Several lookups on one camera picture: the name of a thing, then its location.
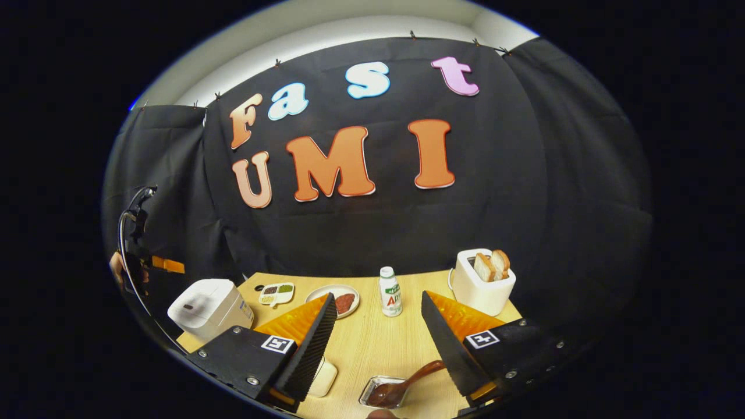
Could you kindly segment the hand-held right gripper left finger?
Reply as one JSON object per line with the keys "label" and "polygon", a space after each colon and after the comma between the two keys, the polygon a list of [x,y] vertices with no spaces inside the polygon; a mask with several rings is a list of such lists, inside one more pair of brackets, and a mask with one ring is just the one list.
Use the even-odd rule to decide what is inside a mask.
{"label": "hand-held right gripper left finger", "polygon": [[256,329],[234,325],[186,358],[257,403],[295,413],[306,399],[337,320],[323,294]]}

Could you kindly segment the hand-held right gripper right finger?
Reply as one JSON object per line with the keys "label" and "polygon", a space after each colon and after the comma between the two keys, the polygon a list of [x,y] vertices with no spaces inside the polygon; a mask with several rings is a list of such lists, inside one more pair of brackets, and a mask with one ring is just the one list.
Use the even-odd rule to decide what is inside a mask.
{"label": "hand-held right gripper right finger", "polygon": [[505,322],[441,294],[421,293],[421,316],[469,406],[522,395],[570,360],[574,342],[526,318]]}

